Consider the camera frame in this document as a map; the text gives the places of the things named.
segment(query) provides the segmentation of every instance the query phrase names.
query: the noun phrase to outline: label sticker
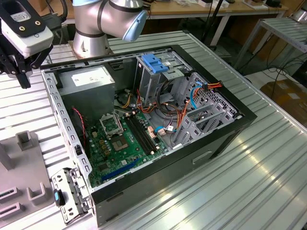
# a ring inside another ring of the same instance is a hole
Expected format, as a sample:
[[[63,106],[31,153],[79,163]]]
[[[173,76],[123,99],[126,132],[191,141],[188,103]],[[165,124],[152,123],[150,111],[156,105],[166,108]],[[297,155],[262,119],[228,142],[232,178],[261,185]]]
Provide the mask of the label sticker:
[[[168,127],[167,127],[167,130],[168,130],[168,131],[173,131],[173,129],[174,129],[173,126],[168,126]]]
[[[282,88],[283,90],[288,89],[289,87],[285,83],[278,83],[279,87]]]
[[[12,14],[11,17],[16,22],[23,22],[23,21],[26,21],[26,20],[31,18],[31,16],[28,14],[28,12],[25,12],[25,11]]]
[[[74,74],[71,78],[76,86],[86,85],[99,81],[105,85],[112,83],[110,75],[107,74],[107,72],[102,67],[86,73]]]
[[[296,93],[288,93],[292,99],[301,99]]]

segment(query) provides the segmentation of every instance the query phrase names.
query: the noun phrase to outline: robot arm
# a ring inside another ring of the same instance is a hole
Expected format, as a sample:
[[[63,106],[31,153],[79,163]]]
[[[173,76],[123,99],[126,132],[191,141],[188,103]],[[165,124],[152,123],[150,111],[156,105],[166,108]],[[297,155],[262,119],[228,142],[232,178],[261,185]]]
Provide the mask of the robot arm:
[[[73,0],[74,52],[83,58],[108,55],[106,34],[135,41],[146,21],[142,6],[141,0]]]
[[[73,49],[83,58],[111,52],[106,34],[136,40],[146,21],[141,0],[74,0],[73,6]],[[52,50],[53,33],[27,0],[1,0],[0,19],[0,74],[6,72],[22,88],[30,88],[28,76]]]

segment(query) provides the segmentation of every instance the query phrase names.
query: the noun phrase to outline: blue pcie slot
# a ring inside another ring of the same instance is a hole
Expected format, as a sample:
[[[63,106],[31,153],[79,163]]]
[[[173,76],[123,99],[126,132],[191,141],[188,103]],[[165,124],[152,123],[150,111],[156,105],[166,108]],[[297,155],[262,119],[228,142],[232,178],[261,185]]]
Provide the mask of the blue pcie slot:
[[[130,163],[130,164],[125,165],[124,167],[121,167],[120,169],[116,169],[115,171],[110,172],[109,174],[102,176],[102,177],[101,177],[101,181],[110,179],[110,178],[112,178],[112,177],[114,177],[114,176],[117,176],[117,175],[123,173],[124,171],[127,171],[127,170],[129,170],[129,169],[132,169],[132,168],[136,165],[136,163],[137,163],[137,161],[138,161],[139,159],[140,159],[140,158],[136,159],[134,162],[132,162],[132,163]]]

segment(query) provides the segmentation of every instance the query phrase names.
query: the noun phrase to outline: gray robot arm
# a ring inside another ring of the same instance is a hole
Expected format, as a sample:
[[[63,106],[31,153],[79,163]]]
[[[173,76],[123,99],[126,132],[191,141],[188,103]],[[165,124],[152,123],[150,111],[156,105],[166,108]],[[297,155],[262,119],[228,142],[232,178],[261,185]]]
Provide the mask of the gray robot arm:
[[[74,0],[75,53],[83,58],[110,53],[106,34],[136,40],[145,25],[141,0]]]

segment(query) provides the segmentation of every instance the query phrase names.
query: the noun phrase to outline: motherboard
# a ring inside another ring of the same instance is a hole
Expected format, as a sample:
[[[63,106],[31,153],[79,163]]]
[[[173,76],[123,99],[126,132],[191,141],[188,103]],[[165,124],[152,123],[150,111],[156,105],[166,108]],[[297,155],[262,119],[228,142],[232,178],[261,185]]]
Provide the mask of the motherboard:
[[[99,186],[167,152],[159,137],[148,131],[150,125],[141,112],[130,117],[117,118],[123,130],[121,134],[108,134],[118,128],[116,122],[109,120],[111,122],[105,123],[104,126],[97,123],[87,128],[90,135],[89,161],[93,169],[89,175],[92,187]]]

